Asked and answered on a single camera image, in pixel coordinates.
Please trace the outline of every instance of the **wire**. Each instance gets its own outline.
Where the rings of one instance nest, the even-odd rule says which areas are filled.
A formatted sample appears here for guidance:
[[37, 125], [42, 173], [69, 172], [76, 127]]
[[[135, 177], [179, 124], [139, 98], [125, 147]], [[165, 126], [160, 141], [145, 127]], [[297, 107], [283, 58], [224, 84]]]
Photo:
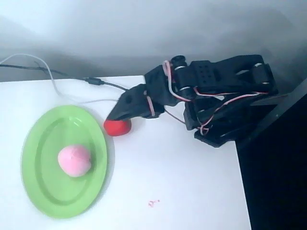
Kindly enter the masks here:
[[165, 74], [165, 75], [167, 76], [167, 78], [168, 78], [168, 89], [169, 89], [170, 93], [171, 93], [174, 97], [176, 97], [176, 98], [178, 98], [178, 99], [181, 99], [181, 100], [183, 100], [183, 101], [185, 101], [185, 102], [190, 102], [191, 100], [186, 99], [186, 98], [184, 98], [184, 97], [180, 97], [179, 95], [177, 95], [177, 94], [174, 93], [174, 91], [173, 91], [173, 89], [172, 89], [172, 75], [171, 75], [172, 73], [171, 73], [171, 66], [170, 66], [169, 61], [164, 61], [163, 64], [162, 64], [162, 67], [163, 67], [164, 74]]
[[106, 82], [104, 83], [104, 85], [109, 85], [109, 86], [113, 86], [115, 88], [118, 88], [118, 89], [121, 89], [123, 91], [127, 91], [128, 89], [124, 88], [124, 87], [121, 87], [120, 85], [116, 85], [116, 84], [113, 84], [113, 83], [110, 83], [110, 82]]
[[152, 116], [155, 116], [154, 107], [153, 107], [154, 105], [153, 105], [152, 99], [150, 98], [150, 96], [147, 95], [146, 90], [144, 91], [144, 95], [147, 98], [147, 101], [148, 101], [148, 104], [149, 104], [149, 109], [150, 109], [150, 112], [152, 113]]
[[[40, 66], [39, 67], [26, 67], [26, 66], [15, 66], [15, 65], [0, 65], [0, 67], [8, 67], [8, 68], [15, 68], [15, 69], [41, 70], [44, 73], [46, 73], [47, 75], [49, 75], [48, 69], [44, 68], [44, 67], [40, 67]], [[81, 80], [81, 81], [87, 81], [89, 84], [93, 84], [93, 85], [109, 85], [109, 86], [112, 86], [112, 87], [115, 87], [115, 88], [119, 88], [119, 89], [124, 90], [124, 91], [128, 90], [128, 89], [126, 89], [124, 87], [121, 87], [119, 85], [116, 85], [116, 84], [113, 84], [113, 83], [110, 83], [110, 82], [103, 81], [103, 80], [101, 80], [99, 78], [76, 78], [76, 77], [72, 77], [72, 76], [68, 75], [67, 73], [63, 73], [63, 72], [60, 72], [60, 71], [57, 71], [57, 70], [54, 70], [54, 69], [51, 69], [50, 71], [51, 71], [51, 73], [57, 73], [59, 75], [62, 75], [62, 76], [65, 76], [65, 77], [69, 77], [69, 78], [72, 78], [72, 79], [77, 79], [77, 80]], [[91, 83], [91, 82], [89, 82], [89, 80], [97, 80], [97, 81], [100, 81], [100, 82], [99, 83]]]
[[55, 83], [55, 80], [54, 80], [54, 78], [53, 78], [53, 76], [52, 76], [52, 73], [51, 73], [51, 70], [50, 70], [48, 64], [47, 64], [43, 59], [41, 59], [41, 58], [39, 58], [39, 57], [36, 57], [36, 56], [34, 56], [34, 55], [30, 55], [30, 54], [13, 54], [13, 55], [10, 55], [9, 57], [5, 58], [4, 60], [0, 61], [0, 65], [1, 65], [2, 63], [4, 63], [5, 61], [7, 61], [7, 60], [9, 60], [10, 58], [15, 57], [15, 56], [27, 56], [27, 57], [32, 57], [32, 58], [35, 58], [35, 59], [40, 60], [41, 62], [43, 62], [44, 65], [45, 65], [46, 68], [47, 68], [47, 71], [48, 71], [49, 75], [50, 75], [50, 78], [51, 78], [51, 81], [52, 81], [52, 85], [53, 85], [53, 88], [54, 88], [55, 92], [57, 93], [58, 96], [60, 96], [61, 98], [65, 99], [65, 100], [68, 100], [68, 101], [71, 101], [71, 102], [74, 102], [74, 103], [78, 103], [78, 104], [88, 104], [88, 103], [101, 102], [101, 101], [114, 101], [114, 99], [100, 99], [100, 100], [93, 100], [93, 101], [86, 101], [86, 102], [78, 102], [78, 101], [76, 101], [76, 100], [70, 98], [68, 95], [65, 95], [65, 94], [61, 93], [61, 92], [58, 90], [58, 88], [57, 88], [57, 85], [56, 85], [56, 83]]
[[[218, 107], [217, 109], [215, 109], [215, 111], [213, 112], [212, 116], [208, 119], [208, 121], [206, 121], [204, 124], [201, 125], [201, 127], [200, 127], [200, 129], [201, 129], [201, 134], [202, 134], [202, 135], [206, 135], [206, 134], [208, 133], [209, 129], [208, 129], [208, 128], [204, 128], [204, 127], [205, 127], [206, 125], [208, 125], [208, 124], [212, 121], [212, 119], [213, 119], [213, 117], [214, 117], [214, 114], [215, 114], [217, 111], [219, 111], [224, 105], [227, 105], [227, 104], [229, 104], [229, 103], [231, 103], [231, 102], [234, 102], [234, 101], [236, 101], [236, 100], [238, 100], [238, 99], [241, 99], [241, 98], [244, 98], [244, 97], [257, 96], [257, 95], [260, 95], [260, 94], [266, 94], [266, 93], [265, 93], [265, 92], [255, 92], [254, 94], [244, 94], [244, 95], [235, 97], [235, 98], [233, 98], [233, 99], [230, 99], [230, 100], [228, 100], [227, 102], [225, 102], [224, 104], [222, 104], [220, 107]], [[206, 132], [205, 134], [202, 133], [203, 129], [207, 130], [207, 132]]]
[[[15, 66], [15, 65], [0, 65], [0, 67], [15, 68], [15, 69], [41, 70], [43, 72], [48, 70], [47, 68], [40, 67], [40, 66], [39, 67], [26, 67], [26, 66]], [[51, 69], [50, 71], [51, 71], [51, 73], [57, 73], [59, 75], [65, 76], [65, 77], [79, 79], [79, 78], [69, 76], [67, 73], [63, 73], [63, 72], [60, 72], [60, 71], [57, 71], [57, 70], [54, 70], [54, 69]]]
[[224, 95], [230, 95], [230, 94], [236, 94], [237, 92], [224, 92], [224, 93], [218, 93], [218, 94], [210, 94], [210, 93], [200, 93], [196, 87], [194, 87], [194, 91], [198, 96], [207, 96], [207, 97], [216, 97], [216, 96], [224, 96]]
[[166, 109], [165, 109], [165, 112], [166, 112], [168, 115], [170, 115], [172, 118], [176, 119], [177, 121], [179, 121], [179, 122], [181, 122], [181, 123], [183, 123], [183, 124], [186, 124], [184, 121], [180, 120], [178, 117], [175, 117], [174, 115], [172, 115], [172, 114], [171, 114], [169, 111], [167, 111]]

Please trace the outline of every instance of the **robotic arm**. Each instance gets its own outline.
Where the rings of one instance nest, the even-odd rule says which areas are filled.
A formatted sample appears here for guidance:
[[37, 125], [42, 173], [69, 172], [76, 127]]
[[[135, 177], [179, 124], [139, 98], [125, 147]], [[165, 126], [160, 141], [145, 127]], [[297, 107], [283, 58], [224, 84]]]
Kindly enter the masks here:
[[175, 56], [144, 77], [145, 84], [121, 95], [107, 120], [158, 118], [165, 105], [184, 101], [187, 130], [196, 129], [194, 137], [214, 147], [252, 130], [259, 118], [250, 104], [278, 92], [270, 66], [260, 55], [190, 65], [184, 56]]

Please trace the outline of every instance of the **white wire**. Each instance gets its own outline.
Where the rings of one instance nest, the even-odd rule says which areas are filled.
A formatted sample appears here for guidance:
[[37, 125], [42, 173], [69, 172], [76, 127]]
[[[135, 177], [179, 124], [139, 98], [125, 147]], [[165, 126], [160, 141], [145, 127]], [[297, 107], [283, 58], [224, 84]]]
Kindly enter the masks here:
[[56, 82], [55, 82], [55, 80], [54, 80], [54, 78], [53, 78], [53, 76], [52, 76], [52, 73], [51, 73], [51, 71], [50, 71], [50, 68], [49, 68], [48, 64], [47, 64], [43, 59], [41, 59], [41, 58], [39, 58], [39, 57], [36, 57], [36, 56], [34, 56], [34, 55], [31, 55], [31, 54], [13, 54], [13, 55], [7, 57], [6, 59], [0, 61], [0, 65], [1, 65], [2, 63], [4, 63], [5, 61], [11, 59], [11, 58], [14, 57], [14, 56], [27, 56], [27, 57], [32, 57], [32, 58], [35, 58], [35, 59], [40, 60], [41, 62], [43, 62], [44, 65], [46, 66], [47, 70], [48, 70], [48, 73], [49, 73], [49, 75], [50, 75], [50, 78], [51, 78], [51, 81], [52, 81], [52, 85], [53, 85], [53, 88], [54, 88], [55, 92], [57, 93], [58, 96], [60, 96], [61, 98], [65, 99], [65, 100], [67, 100], [67, 101], [70, 101], [70, 102], [73, 102], [73, 103], [77, 103], [77, 104], [88, 104], [88, 103], [103, 102], [103, 101], [113, 101], [113, 102], [117, 102], [117, 100], [115, 100], [115, 99], [100, 99], [100, 100], [93, 100], [93, 101], [86, 101], [86, 102], [75, 101], [74, 99], [70, 98], [68, 95], [63, 94], [63, 93], [61, 93], [61, 92], [58, 90], [57, 85], [56, 85]]
[[163, 64], [162, 64], [162, 67], [163, 67], [164, 74], [165, 74], [165, 75], [167, 76], [167, 78], [168, 78], [168, 89], [169, 89], [170, 93], [171, 93], [174, 97], [176, 97], [176, 98], [178, 98], [178, 99], [181, 99], [181, 100], [183, 100], [183, 101], [185, 101], [185, 102], [190, 102], [191, 100], [186, 99], [186, 98], [184, 98], [184, 97], [180, 97], [179, 95], [177, 95], [177, 94], [174, 93], [174, 91], [173, 91], [173, 89], [172, 89], [172, 75], [171, 75], [172, 73], [171, 73], [171, 66], [170, 66], [170, 64], [169, 64], [169, 61], [164, 61]]
[[145, 90], [144, 91], [144, 95], [146, 96], [147, 98], [147, 101], [148, 101], [148, 104], [149, 104], [149, 109], [150, 109], [150, 112], [152, 113], [152, 116], [155, 116], [155, 111], [154, 111], [154, 104], [152, 102], [152, 99], [150, 98], [150, 96], [147, 95], [147, 91]]
[[230, 94], [237, 93], [237, 92], [224, 92], [224, 93], [218, 93], [218, 94], [204, 94], [204, 93], [200, 93], [196, 87], [194, 88], [194, 91], [198, 96], [207, 96], [207, 97], [224, 96], [224, 95], [230, 95]]
[[203, 130], [203, 129], [207, 130], [207, 132], [209, 131], [208, 128], [204, 128], [204, 127], [205, 127], [206, 125], [208, 125], [208, 124], [212, 121], [212, 119], [213, 119], [213, 117], [214, 117], [214, 114], [215, 114], [218, 110], [220, 110], [224, 105], [227, 105], [227, 104], [229, 104], [229, 103], [231, 103], [231, 102], [234, 102], [234, 101], [236, 101], [236, 100], [238, 100], [238, 99], [241, 99], [241, 98], [244, 98], [244, 97], [257, 96], [257, 95], [260, 95], [260, 94], [265, 94], [265, 93], [256, 92], [256, 93], [254, 93], [254, 94], [244, 94], [244, 95], [235, 97], [235, 98], [233, 98], [233, 99], [230, 99], [229, 101], [227, 101], [227, 102], [225, 102], [224, 104], [222, 104], [220, 107], [218, 107], [218, 108], [214, 111], [214, 113], [213, 113], [212, 116], [209, 118], [209, 120], [206, 121], [206, 123], [204, 123], [204, 124], [201, 125], [201, 127], [200, 127], [200, 129], [201, 129], [201, 134], [203, 135], [203, 133], [202, 133], [202, 130]]

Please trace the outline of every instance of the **black cable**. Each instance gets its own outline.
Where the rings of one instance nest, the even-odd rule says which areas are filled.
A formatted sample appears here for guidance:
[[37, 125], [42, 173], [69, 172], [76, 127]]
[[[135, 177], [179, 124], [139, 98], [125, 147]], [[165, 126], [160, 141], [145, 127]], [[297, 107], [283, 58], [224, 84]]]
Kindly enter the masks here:
[[[48, 69], [44, 68], [44, 67], [40, 67], [39, 64], [36, 62], [36, 64], [38, 65], [38, 67], [26, 67], [26, 66], [14, 66], [14, 65], [0, 65], [0, 67], [8, 67], [8, 68], [15, 68], [15, 69], [30, 69], [30, 70], [41, 70], [43, 71], [45, 74], [48, 74]], [[52, 73], [57, 73], [59, 75], [65, 76], [65, 77], [69, 77], [72, 79], [77, 79], [77, 80], [81, 80], [81, 81], [86, 81], [87, 83], [91, 84], [91, 85], [109, 85], [118, 89], [121, 89], [123, 91], [127, 91], [128, 89], [121, 87], [119, 85], [110, 83], [110, 82], [105, 82], [104, 80], [101, 80], [99, 78], [76, 78], [76, 77], [72, 77], [70, 75], [68, 75], [67, 73], [63, 73], [57, 70], [50, 70]]]
[[116, 84], [113, 84], [113, 83], [110, 83], [110, 82], [105, 82], [104, 85], [109, 85], [109, 86], [113, 86], [115, 88], [118, 88], [118, 89], [121, 89], [123, 91], [127, 91], [128, 89], [124, 88], [124, 87], [121, 87], [120, 85], [116, 85]]
[[128, 89], [121, 87], [119, 85], [110, 83], [110, 82], [105, 82], [104, 80], [101, 80], [99, 78], [84, 78], [82, 79], [83, 81], [86, 81], [87, 83], [91, 84], [91, 85], [109, 85], [118, 89], [121, 89], [123, 91], [127, 91]]

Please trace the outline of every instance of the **small red mark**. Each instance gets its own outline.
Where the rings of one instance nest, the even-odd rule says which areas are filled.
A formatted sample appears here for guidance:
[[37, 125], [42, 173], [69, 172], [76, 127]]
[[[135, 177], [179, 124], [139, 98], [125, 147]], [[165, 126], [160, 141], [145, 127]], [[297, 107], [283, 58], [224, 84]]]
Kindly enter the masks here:
[[154, 204], [157, 203], [157, 202], [160, 202], [160, 200], [155, 200], [155, 201], [151, 200], [151, 201], [149, 201], [148, 206], [154, 207]]

